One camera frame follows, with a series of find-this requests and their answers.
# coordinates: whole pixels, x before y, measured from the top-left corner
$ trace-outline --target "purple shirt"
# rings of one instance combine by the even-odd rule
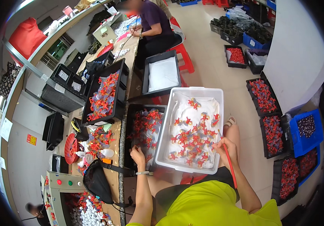
[[[167,15],[158,5],[154,4],[153,2],[148,0],[143,2],[140,16],[143,31],[151,30],[151,25],[158,23],[161,24],[162,33],[155,36],[146,36],[147,40],[151,40],[152,38],[163,35],[173,35]]]

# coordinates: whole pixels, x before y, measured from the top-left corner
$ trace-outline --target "person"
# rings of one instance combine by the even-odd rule
[[[230,117],[224,125],[222,138],[213,144],[220,155],[214,175],[190,185],[173,185],[154,176],[137,176],[136,208],[127,226],[149,226],[153,210],[152,196],[166,212],[156,225],[282,225],[276,200],[264,206],[251,188],[239,166],[240,132],[236,120]],[[223,144],[226,144],[237,181],[234,189],[231,169]],[[130,155],[138,172],[145,171],[145,156],[141,148],[133,147]],[[236,206],[241,200],[242,209]]]
[[[144,69],[147,57],[167,51],[176,41],[164,11],[151,1],[129,0],[127,7],[137,11],[141,24],[129,27],[132,36],[141,37],[135,65]]]
[[[173,17],[171,12],[169,11],[167,5],[164,3],[163,0],[145,0],[145,1],[151,1],[154,4],[158,5],[164,11],[164,13],[167,15],[169,20]]]
[[[25,205],[26,211],[35,216],[41,226],[50,226],[47,211],[43,204],[34,206],[30,202]]]

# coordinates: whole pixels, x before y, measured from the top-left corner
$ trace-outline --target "white plastic tray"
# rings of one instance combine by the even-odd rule
[[[198,168],[188,165],[181,165],[177,163],[172,163],[166,161],[168,158],[168,143],[171,142],[171,137],[168,132],[168,127],[171,123],[171,114],[173,111],[173,103],[171,104],[171,99],[174,93],[182,93],[188,97],[213,97],[220,104],[220,123],[219,129],[222,131],[223,125],[223,90],[222,89],[212,89],[204,87],[188,87],[188,88],[172,88],[171,94],[169,95],[169,101],[167,106],[167,111],[165,113],[164,123],[161,127],[160,140],[157,144],[157,154],[155,161],[158,165],[174,168],[179,171],[188,172],[188,173],[201,173],[201,174],[215,174],[218,169],[218,163],[220,160],[220,155],[216,153],[215,164],[213,168],[205,169]]]

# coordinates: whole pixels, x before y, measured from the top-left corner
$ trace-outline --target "paintbrush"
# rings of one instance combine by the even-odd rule
[[[221,140],[222,140],[222,135],[221,135],[220,129],[218,129],[218,133],[219,133],[220,138],[221,138]],[[227,147],[226,147],[225,143],[223,143],[223,148],[225,149],[225,152],[226,152],[226,155],[227,155],[228,164],[230,165],[230,168],[231,168],[231,174],[232,174],[232,179],[233,179],[233,185],[234,185],[234,187],[237,189],[236,176],[235,176],[235,174],[234,174],[234,170],[233,170],[233,167],[232,167],[232,162],[231,162],[231,159],[230,159],[230,157],[229,157],[228,150],[227,150]]]

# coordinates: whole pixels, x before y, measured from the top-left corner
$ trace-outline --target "hand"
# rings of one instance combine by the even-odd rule
[[[129,150],[129,152],[131,154],[132,159],[136,162],[136,164],[138,166],[138,171],[139,171],[140,167],[146,168],[146,158],[142,152],[141,147],[138,147],[138,149],[137,149],[137,146],[134,145],[132,147],[132,149]]]
[[[226,144],[228,154],[230,156],[233,169],[239,168],[238,165],[238,156],[237,156],[237,147],[236,144],[234,144],[232,141],[230,141],[228,138],[223,137],[222,140],[220,140],[218,143],[212,144],[212,147],[216,150],[218,154],[220,154],[220,158],[223,162],[223,164],[227,167],[229,171],[231,171],[226,152],[223,148],[223,144]]]

